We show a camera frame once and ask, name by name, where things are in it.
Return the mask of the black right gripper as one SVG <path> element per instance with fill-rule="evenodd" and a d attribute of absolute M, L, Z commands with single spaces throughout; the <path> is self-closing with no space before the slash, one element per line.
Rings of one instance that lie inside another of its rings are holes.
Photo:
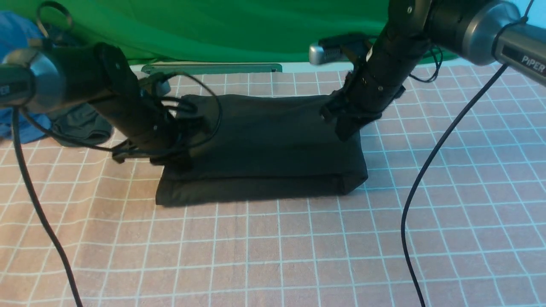
<path fill-rule="evenodd" d="M 405 91 L 407 76 L 389 72 L 375 78 L 367 70 L 349 71 L 340 90 L 334 91 L 328 102 L 320 108 L 325 122 L 335 119 L 335 133 L 345 142 L 359 132 L 368 122 L 381 117 L 384 110 Z"/>

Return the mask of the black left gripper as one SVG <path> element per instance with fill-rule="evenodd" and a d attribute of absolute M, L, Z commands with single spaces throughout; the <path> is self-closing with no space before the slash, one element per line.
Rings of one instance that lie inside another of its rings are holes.
<path fill-rule="evenodd" d="M 128 159 L 149 159 L 153 165 L 181 163 L 190 165 L 189 150 L 206 142 L 213 135 L 213 125 L 205 116 L 171 113 L 144 132 L 128 136 L 112 148 L 112 159 L 125 163 Z"/>

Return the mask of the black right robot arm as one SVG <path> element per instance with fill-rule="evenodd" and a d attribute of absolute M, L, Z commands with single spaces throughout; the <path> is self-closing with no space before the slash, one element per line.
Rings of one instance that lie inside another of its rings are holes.
<path fill-rule="evenodd" d="M 345 83 L 320 109 L 345 141 L 378 120 L 404 93 L 403 83 L 426 52 L 440 47 L 468 62 L 507 64 L 545 84 L 545 29 L 524 23 L 502 0 L 391 0 L 388 21 L 375 41 L 362 32 L 324 38 L 310 46 L 309 61 L 353 63 Z"/>

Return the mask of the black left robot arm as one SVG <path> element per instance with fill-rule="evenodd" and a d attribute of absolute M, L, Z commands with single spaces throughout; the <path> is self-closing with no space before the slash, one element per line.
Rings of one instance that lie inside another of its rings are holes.
<path fill-rule="evenodd" d="M 210 141 L 214 127 L 197 106 L 168 97 L 164 86 L 175 72 L 138 79 L 121 49 L 107 43 L 87 47 L 30 47 L 1 64 L 1 107 L 23 116 L 87 103 L 126 137 L 107 148 L 112 159 L 149 159 L 153 165 L 191 165 L 189 151 Z"/>

